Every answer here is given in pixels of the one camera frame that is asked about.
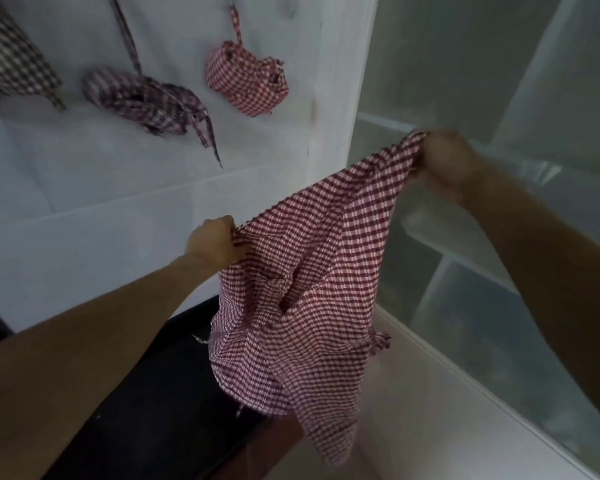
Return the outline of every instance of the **checkered fabric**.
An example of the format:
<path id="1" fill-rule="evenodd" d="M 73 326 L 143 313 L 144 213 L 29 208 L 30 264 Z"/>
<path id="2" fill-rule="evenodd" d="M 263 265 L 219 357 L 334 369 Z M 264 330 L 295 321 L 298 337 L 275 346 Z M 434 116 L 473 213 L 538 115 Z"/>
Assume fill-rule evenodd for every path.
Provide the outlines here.
<path id="1" fill-rule="evenodd" d="M 207 63 L 207 84 L 247 116 L 271 110 L 289 94 L 282 62 L 273 57 L 258 60 L 242 46 L 238 10 L 231 7 L 238 43 L 227 40 Z"/>
<path id="2" fill-rule="evenodd" d="M 0 97 L 41 95 L 62 110 L 64 104 L 54 92 L 61 85 L 39 49 L 0 4 Z"/>
<path id="3" fill-rule="evenodd" d="M 205 148 L 209 147 L 210 140 L 216 160 L 222 167 L 206 106 L 191 90 L 163 84 L 143 74 L 136 44 L 118 0 L 111 0 L 111 5 L 137 75 L 109 68 L 92 70 L 82 81 L 85 97 L 97 107 L 136 121 L 145 131 L 156 136 L 163 133 L 185 134 L 187 126 L 191 125 Z M 198 128 L 198 123 L 203 121 L 207 126 L 208 140 Z"/>
<path id="4" fill-rule="evenodd" d="M 425 133 L 414 132 L 242 225 L 245 259 L 220 273 L 209 356 L 220 387 L 266 415 L 296 414 L 322 457 L 353 445 L 391 211 Z"/>

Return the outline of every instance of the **plaid fabric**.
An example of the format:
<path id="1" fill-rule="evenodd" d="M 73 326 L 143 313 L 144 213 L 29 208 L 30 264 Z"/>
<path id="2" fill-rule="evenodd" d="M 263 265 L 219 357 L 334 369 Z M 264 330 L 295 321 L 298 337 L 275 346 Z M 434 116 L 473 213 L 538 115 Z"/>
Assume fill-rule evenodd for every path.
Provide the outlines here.
<path id="1" fill-rule="evenodd" d="M 54 92 L 61 85 L 39 49 L 0 4 L 0 97 L 41 95 L 65 109 Z"/>
<path id="2" fill-rule="evenodd" d="M 118 0 L 111 0 L 111 5 L 137 75 L 108 68 L 92 70 L 82 81 L 85 97 L 97 107 L 136 121 L 145 131 L 156 136 L 163 133 L 185 134 L 187 126 L 191 125 L 205 148 L 209 147 L 210 140 L 216 160 L 222 167 L 206 106 L 191 90 L 163 84 L 143 74 L 136 44 Z M 198 128 L 198 123 L 203 121 L 207 126 L 208 140 Z"/>
<path id="3" fill-rule="evenodd" d="M 209 356 L 220 387 L 266 415 L 293 412 L 341 465 L 356 432 L 391 211 L 425 134 L 415 132 L 280 202 L 236 233 L 253 252 L 220 273 Z"/>
<path id="4" fill-rule="evenodd" d="M 271 110 L 289 94 L 282 62 L 272 57 L 259 61 L 242 46 L 238 10 L 231 7 L 238 43 L 225 41 L 207 63 L 207 84 L 247 116 Z"/>

